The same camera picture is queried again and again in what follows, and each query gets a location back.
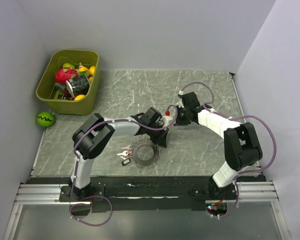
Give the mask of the black key fob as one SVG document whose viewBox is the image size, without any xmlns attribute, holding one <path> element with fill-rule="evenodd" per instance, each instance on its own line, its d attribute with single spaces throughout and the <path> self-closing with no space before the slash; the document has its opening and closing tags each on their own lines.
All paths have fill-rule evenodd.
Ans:
<svg viewBox="0 0 300 240">
<path fill-rule="evenodd" d="M 128 165 L 130 162 L 131 162 L 131 159 L 130 159 L 130 158 L 127 158 L 127 159 L 125 159 L 125 160 L 123 160 L 123 161 L 121 162 L 121 165 L 122 165 L 122 166 L 126 166 L 126 165 Z"/>
</svg>

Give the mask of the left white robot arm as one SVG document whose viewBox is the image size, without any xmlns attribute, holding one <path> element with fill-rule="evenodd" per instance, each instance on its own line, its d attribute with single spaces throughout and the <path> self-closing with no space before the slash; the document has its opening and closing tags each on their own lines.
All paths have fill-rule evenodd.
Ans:
<svg viewBox="0 0 300 240">
<path fill-rule="evenodd" d="M 72 136 L 75 165 L 69 184 L 71 195 L 77 201 L 88 197 L 94 160 L 112 137 L 148 135 L 153 144 L 166 147 L 169 126 L 173 121 L 173 117 L 162 115 L 153 107 L 145 113 L 126 118 L 93 114 Z"/>
</svg>

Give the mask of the black cup in bin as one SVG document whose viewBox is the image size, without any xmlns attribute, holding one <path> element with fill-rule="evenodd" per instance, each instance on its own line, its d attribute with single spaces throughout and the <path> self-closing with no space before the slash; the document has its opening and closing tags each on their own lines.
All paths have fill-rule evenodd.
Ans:
<svg viewBox="0 0 300 240">
<path fill-rule="evenodd" d="M 67 80 L 66 87 L 72 96 L 85 95 L 90 88 L 90 82 L 85 75 L 81 75 Z"/>
</svg>

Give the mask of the yellow lemon toy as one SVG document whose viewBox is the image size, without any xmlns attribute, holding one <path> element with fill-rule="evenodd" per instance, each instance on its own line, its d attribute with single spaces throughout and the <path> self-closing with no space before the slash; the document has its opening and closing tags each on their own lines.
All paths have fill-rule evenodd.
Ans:
<svg viewBox="0 0 300 240">
<path fill-rule="evenodd" d="M 95 66 L 91 66 L 89 68 L 89 73 L 91 76 L 94 76 L 95 75 L 95 72 L 96 72 L 96 67 Z"/>
</svg>

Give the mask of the green watermelon ball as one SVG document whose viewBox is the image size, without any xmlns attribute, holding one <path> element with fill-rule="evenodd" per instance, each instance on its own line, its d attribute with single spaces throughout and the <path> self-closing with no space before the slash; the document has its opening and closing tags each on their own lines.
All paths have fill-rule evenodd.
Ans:
<svg viewBox="0 0 300 240">
<path fill-rule="evenodd" d="M 36 116 L 36 123 L 41 127 L 50 127 L 55 123 L 55 118 L 50 112 L 41 112 Z"/>
</svg>

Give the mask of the blue tag key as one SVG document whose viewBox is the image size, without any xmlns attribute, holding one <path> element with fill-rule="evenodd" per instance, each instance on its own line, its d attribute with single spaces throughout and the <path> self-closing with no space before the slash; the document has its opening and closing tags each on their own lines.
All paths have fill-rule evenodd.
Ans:
<svg viewBox="0 0 300 240">
<path fill-rule="evenodd" d="M 122 148 L 122 152 L 118 153 L 117 156 L 119 156 L 121 159 L 126 160 L 129 158 L 129 154 L 130 154 L 130 147 L 123 147 Z"/>
</svg>

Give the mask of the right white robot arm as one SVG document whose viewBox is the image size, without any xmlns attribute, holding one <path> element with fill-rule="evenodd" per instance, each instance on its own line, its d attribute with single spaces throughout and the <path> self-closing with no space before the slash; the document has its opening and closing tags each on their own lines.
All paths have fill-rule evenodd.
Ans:
<svg viewBox="0 0 300 240">
<path fill-rule="evenodd" d="M 263 157 L 262 148 L 250 122 L 240 123 L 217 114 L 207 104 L 201 105 L 194 92 L 178 94 L 175 126 L 196 123 L 206 127 L 223 139 L 225 161 L 209 178 L 207 190 L 213 199 L 220 199 L 228 191 L 240 171 L 244 171 Z"/>
</svg>

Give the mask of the olive green plastic bin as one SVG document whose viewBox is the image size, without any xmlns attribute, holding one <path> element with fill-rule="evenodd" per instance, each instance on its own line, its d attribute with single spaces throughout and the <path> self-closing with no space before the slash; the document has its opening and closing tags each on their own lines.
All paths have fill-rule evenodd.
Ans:
<svg viewBox="0 0 300 240">
<path fill-rule="evenodd" d="M 99 55 L 91 50 L 56 52 L 37 86 L 37 98 L 57 114 L 90 114 L 101 78 L 99 60 Z"/>
</svg>

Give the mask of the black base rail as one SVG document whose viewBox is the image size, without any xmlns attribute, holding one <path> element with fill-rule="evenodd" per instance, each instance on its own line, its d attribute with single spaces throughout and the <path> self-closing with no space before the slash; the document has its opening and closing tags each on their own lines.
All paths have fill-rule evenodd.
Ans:
<svg viewBox="0 0 300 240">
<path fill-rule="evenodd" d="M 235 200 L 233 184 L 221 189 L 208 176 L 103 176 L 91 177 L 82 190 L 61 187 L 59 201 L 84 203 L 92 213 L 190 209 L 205 211 L 208 201 Z"/>
</svg>

